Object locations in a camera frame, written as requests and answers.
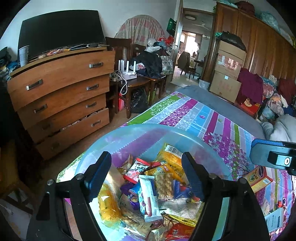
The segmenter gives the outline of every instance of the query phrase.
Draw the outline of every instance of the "white cup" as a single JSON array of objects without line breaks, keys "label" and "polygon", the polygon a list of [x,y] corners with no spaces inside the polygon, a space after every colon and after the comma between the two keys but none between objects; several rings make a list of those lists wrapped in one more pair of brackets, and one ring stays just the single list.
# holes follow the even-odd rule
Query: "white cup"
[{"label": "white cup", "polygon": [[24,46],[19,49],[20,55],[20,66],[23,67],[28,63],[28,53],[29,53],[29,45]]}]

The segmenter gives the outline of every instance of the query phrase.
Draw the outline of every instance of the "barcode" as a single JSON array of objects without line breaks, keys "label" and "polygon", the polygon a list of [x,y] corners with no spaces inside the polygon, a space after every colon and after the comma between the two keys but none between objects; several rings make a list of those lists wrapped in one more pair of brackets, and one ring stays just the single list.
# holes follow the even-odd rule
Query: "barcode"
[{"label": "barcode", "polygon": [[265,184],[269,184],[269,183],[270,183],[270,180],[268,180],[267,178],[265,178],[265,179],[263,179],[263,182],[264,182]]},{"label": "barcode", "polygon": [[173,146],[167,145],[165,151],[177,156],[178,158],[182,158],[183,153],[180,152],[177,148],[174,148]]}]

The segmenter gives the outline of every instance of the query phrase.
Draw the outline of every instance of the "metal drawer handle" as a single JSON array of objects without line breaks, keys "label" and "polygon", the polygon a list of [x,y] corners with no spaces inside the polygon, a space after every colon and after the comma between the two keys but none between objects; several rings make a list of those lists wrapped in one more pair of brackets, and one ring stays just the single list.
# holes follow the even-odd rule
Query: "metal drawer handle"
[{"label": "metal drawer handle", "polygon": [[87,88],[86,88],[86,90],[93,90],[93,89],[96,89],[96,88],[98,88],[99,87],[99,84],[95,84],[95,85],[93,85],[93,86],[88,86]]},{"label": "metal drawer handle", "polygon": [[59,142],[55,142],[54,144],[52,144],[51,149],[57,149],[61,144]]},{"label": "metal drawer handle", "polygon": [[31,85],[27,85],[26,90],[31,90],[34,87],[37,87],[37,86],[42,85],[42,84],[43,84],[43,79],[40,79],[40,80],[38,80],[37,82],[35,82],[35,83],[31,84]]},{"label": "metal drawer handle", "polygon": [[89,64],[89,67],[90,67],[90,68],[94,68],[94,67],[100,67],[100,66],[103,66],[103,65],[104,65],[103,62],[99,62],[99,63],[97,63],[97,64]]},{"label": "metal drawer handle", "polygon": [[46,124],[42,127],[42,130],[45,131],[46,129],[50,128],[50,123]]},{"label": "metal drawer handle", "polygon": [[35,110],[34,110],[34,113],[37,114],[37,113],[39,113],[39,112],[45,110],[46,108],[47,108],[47,104],[41,106],[41,107],[38,108],[38,109],[35,109]]},{"label": "metal drawer handle", "polygon": [[94,103],[92,103],[92,104],[87,104],[85,107],[86,108],[89,108],[89,107],[93,107],[93,106],[95,106],[96,105],[96,101],[94,102]]},{"label": "metal drawer handle", "polygon": [[91,124],[91,127],[94,127],[96,124],[99,124],[99,123],[101,123],[101,120],[98,120],[98,121],[96,121],[95,123],[92,123],[92,124]]}]

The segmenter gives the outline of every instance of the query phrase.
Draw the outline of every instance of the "television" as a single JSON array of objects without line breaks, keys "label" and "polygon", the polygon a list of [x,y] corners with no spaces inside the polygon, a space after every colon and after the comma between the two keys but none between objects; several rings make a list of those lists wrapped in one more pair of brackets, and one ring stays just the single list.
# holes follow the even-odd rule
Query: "television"
[{"label": "television", "polygon": [[66,10],[24,20],[18,49],[29,45],[28,59],[33,59],[50,50],[93,43],[105,43],[98,11]]}]

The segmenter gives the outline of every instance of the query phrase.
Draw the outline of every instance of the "power cord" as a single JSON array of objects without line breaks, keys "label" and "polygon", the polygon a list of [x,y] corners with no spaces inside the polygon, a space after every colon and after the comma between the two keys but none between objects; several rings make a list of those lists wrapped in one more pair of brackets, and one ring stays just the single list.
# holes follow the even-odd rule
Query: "power cord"
[{"label": "power cord", "polygon": [[117,75],[117,77],[120,79],[120,80],[123,80],[124,82],[125,82],[125,84],[122,86],[122,88],[121,88],[121,90],[120,90],[120,94],[121,95],[125,95],[127,92],[128,92],[128,82],[122,77],[122,73],[121,72],[116,72],[116,71],[114,71],[114,73],[115,73],[115,75]]}]

